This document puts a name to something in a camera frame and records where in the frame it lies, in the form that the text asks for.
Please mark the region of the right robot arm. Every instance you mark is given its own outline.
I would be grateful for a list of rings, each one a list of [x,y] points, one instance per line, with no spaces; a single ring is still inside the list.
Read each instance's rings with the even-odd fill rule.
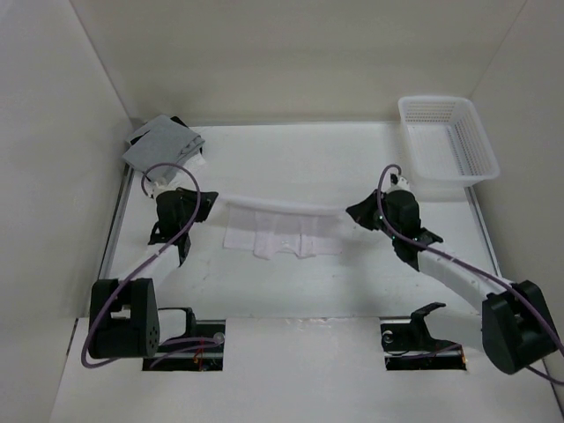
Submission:
[[[377,189],[345,212],[361,227],[390,238],[403,263],[478,310],[482,350],[501,372],[515,374],[563,351],[541,289],[529,280],[509,283],[448,252],[442,237],[422,226],[411,191]]]

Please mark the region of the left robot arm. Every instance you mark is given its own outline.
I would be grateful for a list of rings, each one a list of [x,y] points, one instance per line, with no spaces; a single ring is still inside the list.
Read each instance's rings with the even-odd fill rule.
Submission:
[[[188,257],[189,230],[207,220],[218,197],[215,191],[183,188],[157,195],[157,222],[140,263],[121,277],[93,284],[82,352],[85,367],[101,367],[118,359],[149,359],[163,347],[185,352],[220,344],[214,337],[197,336],[191,308],[160,308],[157,300],[158,286]]]

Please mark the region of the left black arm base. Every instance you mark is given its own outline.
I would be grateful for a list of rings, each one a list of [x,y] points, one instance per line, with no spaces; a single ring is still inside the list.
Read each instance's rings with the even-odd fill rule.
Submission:
[[[224,367],[225,320],[198,320],[191,308],[161,308],[157,352],[144,372],[219,372]]]

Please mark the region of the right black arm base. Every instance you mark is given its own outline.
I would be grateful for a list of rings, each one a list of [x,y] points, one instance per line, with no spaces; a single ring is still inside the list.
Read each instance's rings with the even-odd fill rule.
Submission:
[[[466,370],[463,347],[451,340],[435,338],[427,327],[426,317],[445,307],[444,303],[432,302],[409,316],[380,320],[387,371]]]

